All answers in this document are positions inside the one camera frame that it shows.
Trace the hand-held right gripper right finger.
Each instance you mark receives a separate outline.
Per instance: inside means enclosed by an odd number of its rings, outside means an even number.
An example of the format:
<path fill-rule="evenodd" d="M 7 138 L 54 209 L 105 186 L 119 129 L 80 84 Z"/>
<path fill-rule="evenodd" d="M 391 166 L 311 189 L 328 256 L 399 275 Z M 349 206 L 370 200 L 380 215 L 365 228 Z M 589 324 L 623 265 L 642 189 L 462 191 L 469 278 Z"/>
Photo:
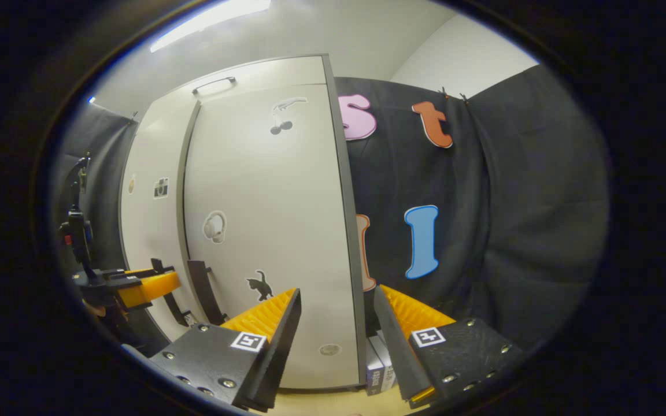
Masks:
<path fill-rule="evenodd" d="M 384 285 L 373 291 L 373 310 L 410 408 L 469 401 L 525 360 L 484 320 L 450 318 Z"/>

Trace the black backdrop cloth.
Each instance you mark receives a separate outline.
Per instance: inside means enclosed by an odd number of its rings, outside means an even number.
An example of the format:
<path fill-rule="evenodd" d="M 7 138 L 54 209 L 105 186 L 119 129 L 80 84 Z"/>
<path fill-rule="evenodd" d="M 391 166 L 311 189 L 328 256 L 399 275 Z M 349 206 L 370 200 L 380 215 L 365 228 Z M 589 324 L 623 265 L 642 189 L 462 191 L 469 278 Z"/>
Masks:
<path fill-rule="evenodd" d="M 347 143 L 368 275 L 533 354 L 582 302 L 609 229 L 605 143 L 546 66 L 462 98 L 336 77 L 377 127 Z"/>

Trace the white cabinet drawer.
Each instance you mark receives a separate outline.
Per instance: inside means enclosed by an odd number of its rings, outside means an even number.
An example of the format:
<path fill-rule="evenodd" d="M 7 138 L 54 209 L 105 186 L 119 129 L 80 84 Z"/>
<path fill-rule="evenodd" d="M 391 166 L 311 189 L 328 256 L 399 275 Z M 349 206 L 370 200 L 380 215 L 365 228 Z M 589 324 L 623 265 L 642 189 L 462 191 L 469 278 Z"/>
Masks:
<path fill-rule="evenodd" d="M 201 88 L 197 95 L 192 94 L 192 89 L 196 86 L 228 76 L 235 76 L 237 83 L 217 83 Z M 195 101 L 207 102 L 280 87 L 325 83 L 324 60 L 320 55 L 269 59 L 225 69 L 190 81 L 155 100 L 148 111 L 165 112 Z"/>

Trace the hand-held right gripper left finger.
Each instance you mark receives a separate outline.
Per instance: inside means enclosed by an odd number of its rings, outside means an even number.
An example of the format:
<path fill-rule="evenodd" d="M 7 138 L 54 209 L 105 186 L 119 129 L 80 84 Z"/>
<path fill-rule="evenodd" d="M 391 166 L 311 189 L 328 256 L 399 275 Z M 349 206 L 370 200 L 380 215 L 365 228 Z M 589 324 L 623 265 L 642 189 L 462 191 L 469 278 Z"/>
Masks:
<path fill-rule="evenodd" d="M 196 324 L 150 358 L 150 368 L 209 403 L 266 413 L 293 347 L 301 291 L 289 289 L 222 325 Z"/>

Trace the white shoe cabinet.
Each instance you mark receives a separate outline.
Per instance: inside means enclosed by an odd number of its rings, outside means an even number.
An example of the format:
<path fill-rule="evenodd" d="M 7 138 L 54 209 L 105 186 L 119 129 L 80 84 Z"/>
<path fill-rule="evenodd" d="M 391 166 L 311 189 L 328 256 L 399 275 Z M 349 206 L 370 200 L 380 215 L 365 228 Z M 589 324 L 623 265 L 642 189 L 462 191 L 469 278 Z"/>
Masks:
<path fill-rule="evenodd" d="M 119 213 L 127 266 L 175 267 L 177 305 L 199 321 L 204 284 L 230 318 L 299 289 L 282 387 L 363 385 L 359 231 L 327 55 L 233 66 L 156 99 L 129 148 Z"/>

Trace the ceiling light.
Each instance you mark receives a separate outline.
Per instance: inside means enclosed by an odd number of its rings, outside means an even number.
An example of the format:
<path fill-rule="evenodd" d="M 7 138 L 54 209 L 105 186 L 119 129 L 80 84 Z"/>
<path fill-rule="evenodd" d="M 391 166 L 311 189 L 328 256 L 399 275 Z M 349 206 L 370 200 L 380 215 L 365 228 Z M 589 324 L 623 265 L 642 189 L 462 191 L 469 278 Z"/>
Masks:
<path fill-rule="evenodd" d="M 169 31 L 161 34 L 157 40 L 151 42 L 149 50 L 155 53 L 169 45 L 175 44 L 178 40 L 185 39 L 189 35 L 203 31 L 208 27 L 220 24 L 225 21 L 259 13 L 269 10 L 271 0 L 222 0 L 215 3 L 212 7 L 206 8 L 190 18 L 180 22 Z"/>

